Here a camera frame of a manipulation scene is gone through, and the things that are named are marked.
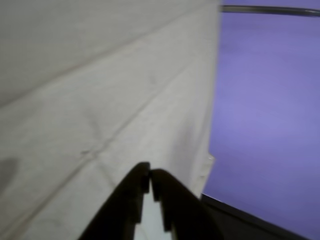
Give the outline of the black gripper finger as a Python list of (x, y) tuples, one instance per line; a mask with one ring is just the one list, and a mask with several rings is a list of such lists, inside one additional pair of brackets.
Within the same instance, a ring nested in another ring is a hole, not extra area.
[(140, 162), (117, 185), (80, 240), (133, 240), (142, 221), (144, 194), (149, 192), (151, 165)]
[(150, 172), (153, 199), (159, 202), (163, 228), (174, 240), (223, 240), (204, 204), (163, 169)]

